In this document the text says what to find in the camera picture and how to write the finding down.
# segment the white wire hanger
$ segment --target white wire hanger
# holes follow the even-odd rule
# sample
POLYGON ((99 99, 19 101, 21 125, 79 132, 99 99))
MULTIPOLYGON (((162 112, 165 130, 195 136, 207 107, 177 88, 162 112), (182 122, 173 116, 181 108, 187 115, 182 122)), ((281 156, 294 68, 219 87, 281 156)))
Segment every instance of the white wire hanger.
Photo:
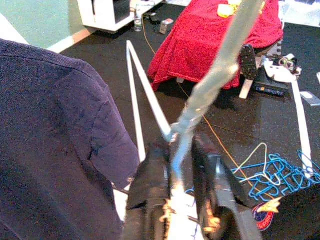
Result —
POLYGON ((255 174, 253 176, 247 177, 243 180, 240 181, 240 183, 243 183, 245 181, 249 181, 250 179, 256 178, 256 177, 263 177, 265 179, 267 179, 270 183, 272 183, 275 186, 280 186, 281 185, 281 179, 278 177, 278 175, 275 173, 274 176, 275 178, 278 180, 278 182, 273 182, 268 175, 266 174, 266 168, 267 168, 267 152, 268 152, 268 146, 264 143, 261 142, 253 151, 252 153, 248 156, 248 158, 246 160, 244 160, 244 162, 235 170, 235 172, 233 174, 236 174, 252 157, 252 155, 261 147, 261 146, 265 146, 265 151, 264 151, 264 166, 263 166, 263 172, 259 173, 259 174, 255 174))

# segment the green wall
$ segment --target green wall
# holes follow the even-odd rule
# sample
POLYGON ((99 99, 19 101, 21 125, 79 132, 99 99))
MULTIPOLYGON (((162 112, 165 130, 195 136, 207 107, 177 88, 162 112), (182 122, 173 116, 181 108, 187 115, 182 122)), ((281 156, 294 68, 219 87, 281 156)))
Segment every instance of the green wall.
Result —
POLYGON ((29 44, 41 48, 85 28, 77 0, 0 0, 0 13, 29 44))

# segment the navy shirt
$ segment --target navy shirt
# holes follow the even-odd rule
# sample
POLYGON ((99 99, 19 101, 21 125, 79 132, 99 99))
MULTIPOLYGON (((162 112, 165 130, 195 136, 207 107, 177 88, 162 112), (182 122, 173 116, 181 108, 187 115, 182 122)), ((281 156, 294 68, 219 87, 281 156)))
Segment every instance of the navy shirt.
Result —
POLYGON ((0 239, 119 239, 138 152, 89 64, 0 39, 0 123, 0 239))

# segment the red cloth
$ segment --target red cloth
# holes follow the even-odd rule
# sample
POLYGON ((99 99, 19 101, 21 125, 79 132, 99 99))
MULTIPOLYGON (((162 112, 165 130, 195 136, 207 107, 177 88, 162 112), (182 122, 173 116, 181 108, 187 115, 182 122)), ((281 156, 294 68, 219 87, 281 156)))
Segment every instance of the red cloth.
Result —
MULTIPOLYGON (((278 1, 266 0, 246 44, 264 48, 283 37, 278 1)), ((155 91, 160 83, 173 77, 200 82, 208 72, 233 19, 233 16, 218 16, 219 4, 228 4, 228 1, 193 0, 176 20, 148 69, 155 91)), ((238 87, 239 77, 238 73, 224 89, 238 87)))

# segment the black rubber floor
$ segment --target black rubber floor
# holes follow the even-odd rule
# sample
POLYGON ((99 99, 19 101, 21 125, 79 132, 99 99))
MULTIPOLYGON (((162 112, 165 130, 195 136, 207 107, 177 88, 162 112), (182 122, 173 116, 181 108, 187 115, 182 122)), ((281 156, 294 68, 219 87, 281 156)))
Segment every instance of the black rubber floor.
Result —
MULTIPOLYGON (((161 20, 167 18, 175 20, 183 9, 184 7, 181 6, 160 4, 155 11, 161 20)), ((154 26, 148 20, 145 21, 145 27, 150 44, 157 50, 167 35, 155 33, 154 26)), ((127 131, 132 140, 136 142, 125 55, 126 40, 132 42, 144 70, 147 71, 154 55, 145 41, 143 32, 135 32, 133 24, 114 35, 98 31, 65 50, 62 54, 82 59, 97 70, 109 85, 127 131)), ((282 54, 289 53, 298 58, 298 65, 302 67, 302 75, 299 79, 300 90, 310 91, 320 97, 320 85, 316 78, 316 73, 320 72, 320 28, 286 24, 282 54)), ((147 144, 159 136, 160 131, 137 73, 135 76, 144 140, 147 144)), ((188 94, 191 93, 193 86, 194 83, 186 81, 182 84, 188 94)), ((296 151, 301 148, 301 144, 293 95, 291 94, 292 97, 275 97, 252 91, 249 93, 248 99, 244 100, 238 97, 239 93, 240 88, 221 91, 206 114, 234 159, 238 163, 243 162, 259 143, 265 142, 268 145, 269 153, 279 153, 290 163, 301 166, 296 154, 296 151)), ((162 84, 156 92, 156 96, 169 123, 174 123, 185 106, 187 97, 175 80, 162 84)), ((303 105, 312 158, 319 164, 320 107, 311 107, 304 100, 303 105)), ((204 121, 198 126, 198 129, 210 136, 227 165, 231 169, 234 168, 235 165, 227 157, 204 121)), ((263 161, 264 153, 260 150, 250 163, 263 161)), ((185 172, 189 172, 189 170, 187 164, 185 172)), ((253 170, 247 170, 246 173, 248 176, 254 174, 253 170)))

